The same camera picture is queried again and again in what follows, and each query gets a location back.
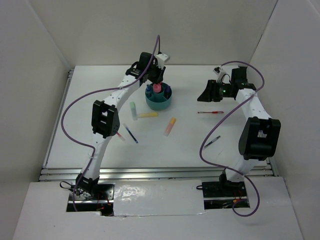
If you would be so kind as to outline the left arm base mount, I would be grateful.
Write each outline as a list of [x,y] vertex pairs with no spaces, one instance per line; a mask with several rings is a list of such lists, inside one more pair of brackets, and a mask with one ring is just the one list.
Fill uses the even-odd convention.
[[59,186],[69,191],[66,212],[98,212],[105,217],[114,216],[114,184],[99,184],[94,195],[78,188],[74,196],[74,185],[61,181]]

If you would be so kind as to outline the blue refill pen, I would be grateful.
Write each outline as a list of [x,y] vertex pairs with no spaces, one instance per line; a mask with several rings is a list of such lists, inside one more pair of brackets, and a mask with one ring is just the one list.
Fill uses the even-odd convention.
[[123,123],[123,126],[124,126],[124,128],[126,129],[126,131],[129,133],[129,135],[131,136],[131,138],[134,140],[134,142],[135,142],[136,144],[138,144],[138,143],[139,143],[138,140],[137,140],[136,137],[133,135],[133,133],[131,132],[131,130],[128,128],[128,126],[127,126],[125,123]]

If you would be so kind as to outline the pink bottle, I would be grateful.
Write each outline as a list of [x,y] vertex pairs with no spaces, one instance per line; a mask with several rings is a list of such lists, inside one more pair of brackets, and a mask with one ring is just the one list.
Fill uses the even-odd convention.
[[160,83],[154,83],[152,88],[153,88],[153,92],[157,94],[162,91],[162,85]]

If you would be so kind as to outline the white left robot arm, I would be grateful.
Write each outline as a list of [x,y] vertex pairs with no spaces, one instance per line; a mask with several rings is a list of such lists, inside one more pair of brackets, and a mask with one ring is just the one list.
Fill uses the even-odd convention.
[[159,52],[157,55],[142,52],[139,61],[127,69],[125,76],[108,97],[93,103],[91,126],[93,132],[92,145],[95,148],[93,156],[82,168],[76,178],[76,185],[81,194],[88,200],[97,197],[100,168],[108,143],[121,126],[119,111],[128,98],[146,81],[159,84],[163,81],[165,63],[169,55]]

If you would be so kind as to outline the green highlighter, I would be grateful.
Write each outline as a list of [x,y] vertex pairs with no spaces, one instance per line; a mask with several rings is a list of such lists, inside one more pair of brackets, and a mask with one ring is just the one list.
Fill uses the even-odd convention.
[[130,102],[129,105],[130,105],[132,119],[136,121],[138,119],[136,104],[132,101]]

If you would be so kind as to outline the red refill pen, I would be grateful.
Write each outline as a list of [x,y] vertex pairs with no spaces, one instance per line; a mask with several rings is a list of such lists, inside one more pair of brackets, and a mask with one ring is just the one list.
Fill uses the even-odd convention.
[[117,136],[122,140],[122,141],[125,141],[126,139],[120,134],[120,133],[116,133],[117,134]]

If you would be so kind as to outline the blue cap spray bottle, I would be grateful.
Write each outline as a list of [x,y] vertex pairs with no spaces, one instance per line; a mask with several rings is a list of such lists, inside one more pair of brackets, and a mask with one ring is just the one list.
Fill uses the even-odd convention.
[[150,84],[146,85],[145,96],[149,99],[152,96],[153,88]]

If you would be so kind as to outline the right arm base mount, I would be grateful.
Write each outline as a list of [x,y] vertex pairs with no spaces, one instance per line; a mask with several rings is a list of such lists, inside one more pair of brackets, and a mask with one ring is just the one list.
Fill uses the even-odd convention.
[[224,187],[218,181],[202,182],[196,187],[202,191],[205,210],[249,208],[247,191],[244,182],[239,182],[236,187]]

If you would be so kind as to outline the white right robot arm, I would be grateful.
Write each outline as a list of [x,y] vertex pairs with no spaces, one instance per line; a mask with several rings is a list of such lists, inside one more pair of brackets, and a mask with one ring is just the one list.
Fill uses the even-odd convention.
[[228,83],[223,79],[227,73],[222,67],[214,68],[216,80],[207,82],[199,102],[220,102],[233,98],[242,109],[246,119],[238,141],[239,157],[219,176],[218,190],[223,196],[230,196],[235,189],[242,187],[244,176],[260,161],[275,154],[281,130],[281,122],[273,119],[264,109],[257,95],[258,89],[247,79],[247,68],[239,66],[232,69]]

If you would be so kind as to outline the yellow highlighter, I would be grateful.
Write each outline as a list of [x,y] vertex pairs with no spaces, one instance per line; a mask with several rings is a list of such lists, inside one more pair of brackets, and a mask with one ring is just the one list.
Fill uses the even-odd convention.
[[147,113],[139,113],[137,115],[138,118],[153,118],[158,117],[159,114],[157,112],[147,112]]

